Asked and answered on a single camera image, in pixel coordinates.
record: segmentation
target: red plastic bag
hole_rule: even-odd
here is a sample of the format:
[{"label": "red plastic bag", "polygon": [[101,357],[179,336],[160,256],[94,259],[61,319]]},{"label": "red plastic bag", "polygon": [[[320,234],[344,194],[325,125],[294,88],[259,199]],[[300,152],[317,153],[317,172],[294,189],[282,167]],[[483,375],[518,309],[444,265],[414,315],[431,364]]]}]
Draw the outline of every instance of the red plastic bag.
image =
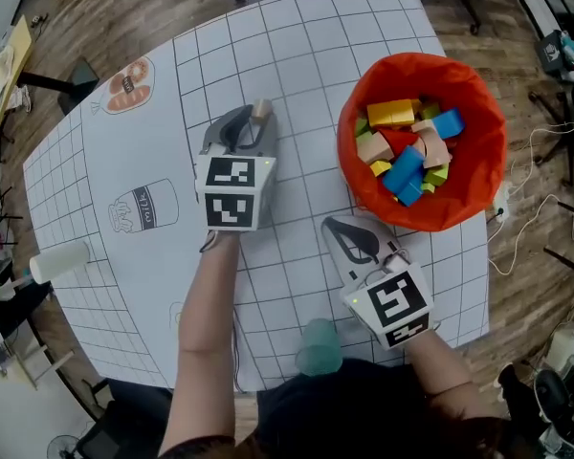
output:
[{"label": "red plastic bag", "polygon": [[[448,181],[406,208],[357,156],[355,120],[368,104],[422,96],[437,100],[443,111],[457,107],[466,128],[452,152]],[[401,147],[408,141],[402,137]],[[493,202],[506,163],[505,118],[482,78],[468,65],[420,53],[388,56],[362,76],[342,108],[338,156],[360,207],[391,225],[446,230]]]}]

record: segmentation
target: blue block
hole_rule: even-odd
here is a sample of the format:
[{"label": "blue block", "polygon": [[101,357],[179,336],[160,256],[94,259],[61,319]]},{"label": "blue block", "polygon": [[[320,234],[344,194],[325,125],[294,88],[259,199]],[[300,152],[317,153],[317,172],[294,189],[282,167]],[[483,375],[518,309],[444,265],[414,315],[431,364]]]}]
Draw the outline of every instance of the blue block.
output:
[{"label": "blue block", "polygon": [[461,114],[456,108],[443,112],[440,116],[432,119],[438,135],[443,140],[457,136],[466,127]]},{"label": "blue block", "polygon": [[416,202],[423,195],[421,184],[423,183],[423,169],[418,169],[410,177],[406,186],[397,194],[398,199],[407,208]]},{"label": "blue block", "polygon": [[387,190],[397,194],[417,170],[421,169],[425,157],[412,146],[407,146],[383,178]]}]

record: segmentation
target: white cylinder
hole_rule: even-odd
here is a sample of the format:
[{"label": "white cylinder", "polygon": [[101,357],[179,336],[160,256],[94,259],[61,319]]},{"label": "white cylinder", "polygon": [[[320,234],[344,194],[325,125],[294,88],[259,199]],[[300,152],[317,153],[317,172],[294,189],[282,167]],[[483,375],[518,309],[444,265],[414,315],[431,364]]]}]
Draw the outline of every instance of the white cylinder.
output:
[{"label": "white cylinder", "polygon": [[89,261],[89,250],[82,241],[58,245],[30,259],[30,272],[36,284],[44,284]]}]

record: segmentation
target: green cup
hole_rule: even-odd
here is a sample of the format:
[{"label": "green cup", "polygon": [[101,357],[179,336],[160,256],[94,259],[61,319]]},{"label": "green cup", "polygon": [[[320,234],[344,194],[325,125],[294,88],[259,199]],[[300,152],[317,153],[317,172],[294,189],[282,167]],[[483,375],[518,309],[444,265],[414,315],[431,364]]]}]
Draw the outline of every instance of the green cup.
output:
[{"label": "green cup", "polygon": [[311,319],[304,328],[302,342],[296,355],[296,367],[306,376],[336,372],[342,365],[341,343],[328,319]]}]

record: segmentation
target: power strip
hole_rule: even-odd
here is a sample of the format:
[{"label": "power strip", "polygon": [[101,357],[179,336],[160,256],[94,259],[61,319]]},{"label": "power strip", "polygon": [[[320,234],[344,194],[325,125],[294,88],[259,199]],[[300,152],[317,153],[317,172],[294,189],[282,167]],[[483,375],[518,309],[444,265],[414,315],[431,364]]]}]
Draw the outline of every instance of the power strip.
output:
[{"label": "power strip", "polygon": [[513,184],[510,181],[502,181],[499,185],[499,189],[496,192],[496,197],[494,198],[494,211],[497,215],[497,221],[503,223],[510,217],[510,210],[508,209],[508,197],[509,191]]}]

